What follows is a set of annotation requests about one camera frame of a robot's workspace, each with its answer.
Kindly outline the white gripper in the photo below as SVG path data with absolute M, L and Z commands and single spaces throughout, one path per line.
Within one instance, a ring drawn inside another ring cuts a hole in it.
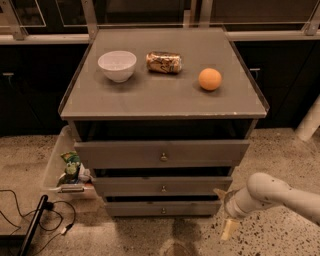
M 240 226 L 240 221 L 236 219 L 243 219 L 252 212 L 261 210 L 264 207 L 264 203 L 251 196 L 246 187 L 229 192 L 214 188 L 213 192 L 219 199 L 223 199 L 225 212 L 230 217 L 235 218 L 227 218 L 224 220 L 221 233 L 221 239 L 223 241 L 229 240 Z

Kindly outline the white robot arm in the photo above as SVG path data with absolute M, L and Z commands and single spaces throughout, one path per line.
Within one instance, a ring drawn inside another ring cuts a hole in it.
M 255 211 L 284 206 L 305 219 L 320 225 L 320 195 L 291 187 L 283 180 L 266 173 L 254 173 L 246 185 L 230 192 L 214 188 L 223 204 L 224 216 L 221 239 L 229 240 L 240 220 Z

